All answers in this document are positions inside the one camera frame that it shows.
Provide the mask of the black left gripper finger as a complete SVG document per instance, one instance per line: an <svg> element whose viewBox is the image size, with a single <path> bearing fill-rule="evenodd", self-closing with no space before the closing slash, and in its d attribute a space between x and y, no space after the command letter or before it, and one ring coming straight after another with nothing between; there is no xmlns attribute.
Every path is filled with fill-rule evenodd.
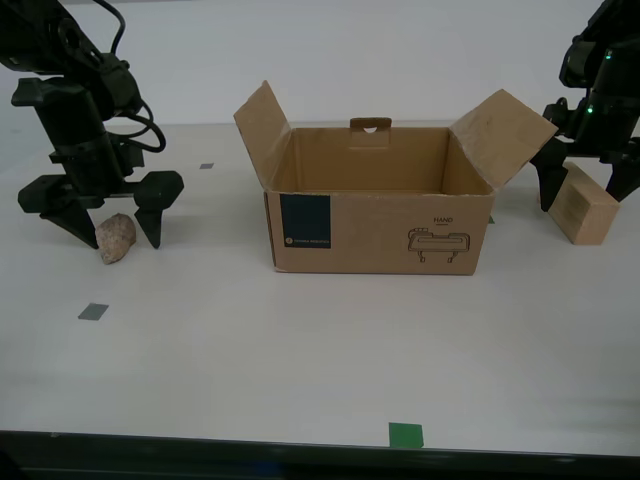
<svg viewBox="0 0 640 480"><path fill-rule="evenodd" d="M135 217L154 249L161 245L163 212L183 189L183 179L175 171L150 172L135 186L133 198L138 207Z"/></svg>
<svg viewBox="0 0 640 480"><path fill-rule="evenodd" d="M65 175L38 177L19 191L18 203L25 213L38 214L89 247L98 248L93 221Z"/></svg>

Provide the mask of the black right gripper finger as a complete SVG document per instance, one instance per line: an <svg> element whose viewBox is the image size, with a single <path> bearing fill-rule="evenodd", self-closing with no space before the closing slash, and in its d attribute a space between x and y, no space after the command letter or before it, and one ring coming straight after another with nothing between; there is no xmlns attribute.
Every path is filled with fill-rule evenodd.
<svg viewBox="0 0 640 480"><path fill-rule="evenodd" d="M539 180L540 206L548 211L568 174L563 166L567 157L567 144L557 138L551 138L530 160L535 167Z"/></svg>
<svg viewBox="0 0 640 480"><path fill-rule="evenodd" d="M622 202L639 188L639 154L623 152L606 152L600 162L612 166L612 173L606 192L616 201Z"/></svg>

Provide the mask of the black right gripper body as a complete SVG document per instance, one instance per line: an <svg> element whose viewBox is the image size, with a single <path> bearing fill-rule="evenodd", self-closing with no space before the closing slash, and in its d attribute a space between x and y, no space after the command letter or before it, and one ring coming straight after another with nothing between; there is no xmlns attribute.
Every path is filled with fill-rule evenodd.
<svg viewBox="0 0 640 480"><path fill-rule="evenodd" d="M601 157L626 148L639 119L639 96L610 94L592 88L570 113L568 153Z"/></svg>

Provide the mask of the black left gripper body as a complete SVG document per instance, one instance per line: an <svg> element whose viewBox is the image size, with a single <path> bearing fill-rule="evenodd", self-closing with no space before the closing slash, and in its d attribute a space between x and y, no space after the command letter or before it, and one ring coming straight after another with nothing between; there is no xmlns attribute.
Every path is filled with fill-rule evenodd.
<svg viewBox="0 0 640 480"><path fill-rule="evenodd" d="M135 168L143 166L142 149L116 134L75 145L58 145L49 154L60 164L73 189L81 197L131 198L136 182L127 182Z"/></svg>

